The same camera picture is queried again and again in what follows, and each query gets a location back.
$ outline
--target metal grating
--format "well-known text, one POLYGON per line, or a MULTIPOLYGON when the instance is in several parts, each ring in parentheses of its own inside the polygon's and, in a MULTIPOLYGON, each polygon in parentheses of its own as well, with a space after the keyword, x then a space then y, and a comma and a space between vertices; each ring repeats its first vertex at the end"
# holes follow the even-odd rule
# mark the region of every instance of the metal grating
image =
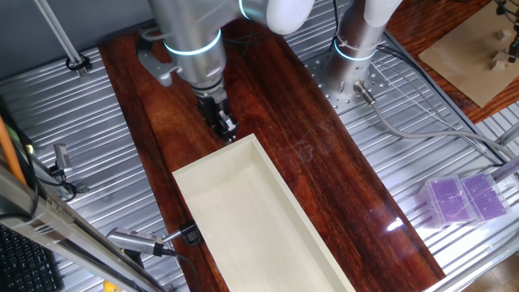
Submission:
MULTIPOLYGON (((36 156, 54 163, 53 144, 68 147, 71 183, 85 183, 70 206, 103 234, 115 227, 166 235, 167 230, 97 49, 90 77, 79 79, 64 61, 0 83, 19 127, 32 139, 36 156)), ((98 291, 102 279, 56 255, 65 291, 98 291)), ((146 270, 162 285, 188 291, 174 258, 143 256, 146 270)))

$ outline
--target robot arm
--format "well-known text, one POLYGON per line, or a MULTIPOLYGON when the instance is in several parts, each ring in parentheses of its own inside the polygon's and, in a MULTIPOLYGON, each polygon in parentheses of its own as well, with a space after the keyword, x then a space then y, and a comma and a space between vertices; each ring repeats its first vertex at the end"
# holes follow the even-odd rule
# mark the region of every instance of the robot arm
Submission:
POLYGON ((324 65, 326 87, 354 95, 354 84, 363 83, 386 25, 402 0, 354 0, 342 16, 333 52, 324 65))
POLYGON ((233 141, 238 124, 232 119, 223 80, 226 56, 221 27, 237 18, 290 34, 306 21, 315 0, 148 0, 173 61, 160 64, 147 50, 139 60, 164 86, 170 73, 189 82, 198 109, 222 139, 233 141))

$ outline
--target wooden board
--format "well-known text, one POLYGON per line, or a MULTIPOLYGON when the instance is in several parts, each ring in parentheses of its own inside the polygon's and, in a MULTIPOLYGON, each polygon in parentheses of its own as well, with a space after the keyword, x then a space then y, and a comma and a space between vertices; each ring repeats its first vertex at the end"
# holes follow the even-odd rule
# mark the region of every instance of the wooden board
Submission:
POLYGON ((254 135, 173 176, 230 291, 354 292, 254 135))
POLYGON ((492 0, 405 0, 388 24, 389 32, 474 123, 481 122, 519 101, 519 80, 515 79, 491 102, 480 107, 426 63, 421 62, 418 55, 489 2, 492 0))
POLYGON ((493 2, 487 4, 419 55, 479 106, 484 106, 519 75, 519 63, 509 63, 502 71, 492 70, 492 58, 505 51, 513 40, 498 40, 497 34, 504 29, 513 31, 513 25, 506 17, 497 15, 496 8, 493 2))
MULTIPOLYGON (((249 33, 247 21, 224 28, 226 38, 249 33)), ((251 45, 245 58, 244 46, 225 48, 225 87, 234 117, 241 123, 238 139, 256 135, 353 287, 422 291, 443 278, 283 38, 251 45), (397 219, 403 225, 389 232, 388 226, 397 219)), ((191 215, 171 173, 225 144, 205 126, 186 82, 174 75, 174 85, 163 88, 140 65, 134 36, 111 41, 100 51, 162 216, 174 232, 191 215)), ((157 46, 154 54, 169 60, 163 47, 157 46)), ((207 246, 188 247, 182 241, 174 245, 194 262, 202 291, 227 291, 207 246)), ((191 286, 189 267, 184 270, 191 286)))

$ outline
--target wooden table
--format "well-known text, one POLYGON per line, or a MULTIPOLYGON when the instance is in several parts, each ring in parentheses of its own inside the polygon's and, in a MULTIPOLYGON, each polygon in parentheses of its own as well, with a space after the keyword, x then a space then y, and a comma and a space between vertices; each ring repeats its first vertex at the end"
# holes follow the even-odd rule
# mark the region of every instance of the wooden table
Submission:
MULTIPOLYGON (((240 20, 224 34, 249 33, 240 20)), ((166 226, 189 214, 171 172, 224 147, 195 108, 189 85, 164 88, 135 55, 135 37, 100 47, 166 226)), ((255 133, 357 291, 422 291, 444 277, 440 266, 346 132, 333 108, 289 46, 276 36, 227 45, 225 86, 241 123, 255 133), (395 222, 402 225, 388 230, 395 222)), ((168 60, 163 47, 154 52, 168 60)), ((227 291, 207 247, 174 243, 199 273, 201 291, 227 291)), ((193 276, 183 266, 190 286, 193 276)))
MULTIPOLYGON (((388 30, 410 55, 418 55, 486 6, 491 0, 404 0, 389 21, 388 30)), ((478 123, 519 101, 519 80, 480 108, 445 78, 418 60, 432 79, 450 96, 473 123, 478 123)))

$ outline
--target purple box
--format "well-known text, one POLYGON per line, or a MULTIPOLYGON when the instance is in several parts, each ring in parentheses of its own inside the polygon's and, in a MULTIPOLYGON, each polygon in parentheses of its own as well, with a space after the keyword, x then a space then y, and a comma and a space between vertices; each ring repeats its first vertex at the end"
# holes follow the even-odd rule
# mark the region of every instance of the purple box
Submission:
POLYGON ((461 180, 479 222, 506 214, 510 206, 489 174, 476 174, 461 180))
POLYGON ((418 196, 429 208, 430 227, 472 221, 476 216, 457 176, 429 179, 418 196))

